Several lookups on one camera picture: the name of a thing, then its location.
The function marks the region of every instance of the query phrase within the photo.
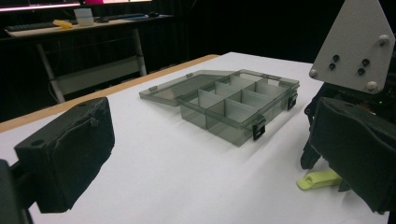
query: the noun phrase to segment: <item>box compartment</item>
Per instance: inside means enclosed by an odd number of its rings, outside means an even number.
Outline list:
[[[297,99],[299,81],[248,70],[202,70],[152,87],[142,99],[180,105],[183,119],[242,146]]]

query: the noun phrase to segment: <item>yellow object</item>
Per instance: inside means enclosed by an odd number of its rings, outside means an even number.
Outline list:
[[[59,21],[59,20],[54,20],[53,21],[54,25],[60,26],[62,29],[70,29],[73,28],[73,24],[68,21]]]
[[[343,179],[334,170],[320,171],[307,174],[297,180],[300,189],[316,189],[331,185],[339,185]]]

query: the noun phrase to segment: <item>white tabletop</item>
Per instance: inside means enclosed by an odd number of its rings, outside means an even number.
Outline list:
[[[310,63],[228,53],[108,96],[116,145],[99,175],[61,214],[40,214],[42,223],[387,223],[353,191],[338,187],[300,190],[308,171],[300,158],[308,139],[305,107],[321,82]],[[139,92],[198,70],[247,69],[300,81],[297,105],[266,126],[256,142],[241,147],[182,119],[178,107],[142,100]],[[14,147],[58,115],[0,133],[0,158],[12,164]],[[313,170],[326,170],[319,160]]]

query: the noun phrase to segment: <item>monitor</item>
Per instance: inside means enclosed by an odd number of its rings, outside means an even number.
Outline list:
[[[3,0],[0,12],[33,11],[56,7],[79,7],[78,0]]]
[[[104,5],[117,3],[150,2],[151,0],[85,0],[84,5]]]

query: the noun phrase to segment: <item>screw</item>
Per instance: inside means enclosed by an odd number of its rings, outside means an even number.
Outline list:
[[[389,42],[389,36],[387,36],[387,35],[381,35],[381,36],[379,37],[379,46],[382,47],[382,46],[388,44],[388,42]]]
[[[363,64],[363,67],[367,66],[370,64],[370,60],[368,59],[363,59],[363,61],[361,61],[361,63]]]
[[[340,60],[340,56],[338,54],[335,54],[334,56],[332,56],[332,59],[336,63],[336,62],[338,62],[338,60]]]
[[[376,88],[376,82],[374,81],[367,82],[367,89],[369,91],[373,91],[375,88]]]
[[[309,71],[309,76],[311,77],[315,77],[318,75],[318,71],[315,69],[311,69],[311,71]]]
[[[364,68],[360,68],[360,69],[358,70],[359,76],[362,76],[365,72],[366,72],[366,70],[364,70]]]
[[[335,63],[329,64],[330,70],[333,70],[335,68]]]

